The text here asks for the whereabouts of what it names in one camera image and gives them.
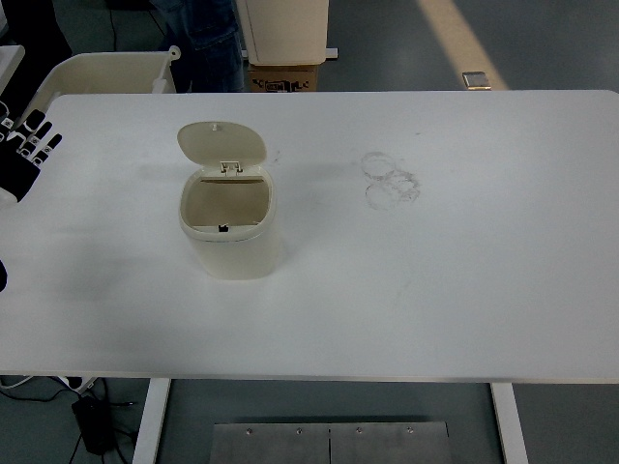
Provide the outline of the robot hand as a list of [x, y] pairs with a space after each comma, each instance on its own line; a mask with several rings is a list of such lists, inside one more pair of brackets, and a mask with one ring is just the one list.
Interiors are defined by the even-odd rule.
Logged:
[[33, 109], [16, 123], [9, 113], [1, 119], [1, 208], [20, 203], [37, 181], [42, 165], [61, 143], [53, 124], [40, 109]]

